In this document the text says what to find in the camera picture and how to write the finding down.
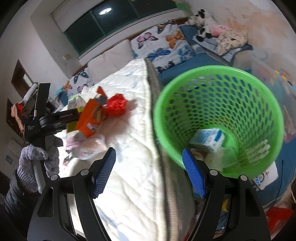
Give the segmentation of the grey knitted gloved hand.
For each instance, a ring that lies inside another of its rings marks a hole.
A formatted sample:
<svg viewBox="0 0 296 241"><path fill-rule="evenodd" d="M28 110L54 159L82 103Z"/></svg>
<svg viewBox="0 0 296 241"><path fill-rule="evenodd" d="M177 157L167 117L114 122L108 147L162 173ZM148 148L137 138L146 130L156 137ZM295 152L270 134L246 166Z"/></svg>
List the grey knitted gloved hand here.
<svg viewBox="0 0 296 241"><path fill-rule="evenodd" d="M45 149L33 145L22 149L18 169L16 171L20 183L31 192L38 192L38 184L33 168L33 161L44 161L46 175L50 178L53 174L59 174L59 147L63 146L63 140L55 135L45 138Z"/></svg>

